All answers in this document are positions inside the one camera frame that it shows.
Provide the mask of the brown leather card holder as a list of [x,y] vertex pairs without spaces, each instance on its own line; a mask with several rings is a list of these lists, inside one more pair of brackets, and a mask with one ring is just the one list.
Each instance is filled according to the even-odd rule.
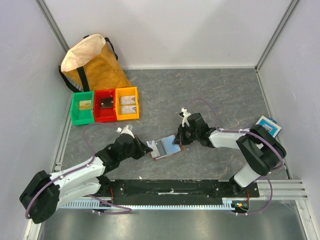
[[165,148],[165,151],[167,153],[167,155],[165,157],[162,157],[162,158],[166,158],[166,157],[169,157],[171,155],[177,154],[177,153],[179,153],[179,152],[181,152],[183,150],[183,147],[181,145],[173,144],[174,138],[175,138],[175,134],[172,134],[172,135],[169,135],[167,137],[163,137],[163,138],[158,139],[158,140],[162,141],[162,143],[164,145],[164,148]]

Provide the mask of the grey striped card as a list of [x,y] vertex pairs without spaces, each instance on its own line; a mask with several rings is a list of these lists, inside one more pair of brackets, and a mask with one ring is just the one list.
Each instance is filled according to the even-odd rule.
[[149,140],[147,146],[152,149],[151,156],[154,159],[160,159],[167,155],[163,142],[159,140]]

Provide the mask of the white VIP card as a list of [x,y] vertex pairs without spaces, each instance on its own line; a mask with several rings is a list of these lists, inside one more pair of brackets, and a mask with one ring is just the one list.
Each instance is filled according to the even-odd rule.
[[136,105],[122,105],[121,113],[124,114],[136,114],[137,106]]

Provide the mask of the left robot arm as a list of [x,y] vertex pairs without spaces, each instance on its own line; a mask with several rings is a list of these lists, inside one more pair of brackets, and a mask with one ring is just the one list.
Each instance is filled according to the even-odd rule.
[[83,163],[60,172],[37,172],[19,197],[25,208],[25,218],[39,224],[73,200],[90,195],[106,196],[111,187],[106,173],[118,168],[126,159],[138,160],[150,152],[152,148],[137,135],[122,133],[114,143]]

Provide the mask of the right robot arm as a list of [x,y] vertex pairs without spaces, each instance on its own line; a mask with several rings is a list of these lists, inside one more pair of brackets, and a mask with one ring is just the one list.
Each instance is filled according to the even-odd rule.
[[235,197],[242,196],[252,182],[283,165],[286,150],[259,124],[249,129],[222,129],[209,127],[200,113],[189,113],[185,108],[179,115],[182,123],[173,144],[185,146],[198,141],[208,148],[241,151],[246,165],[229,180],[229,191]]

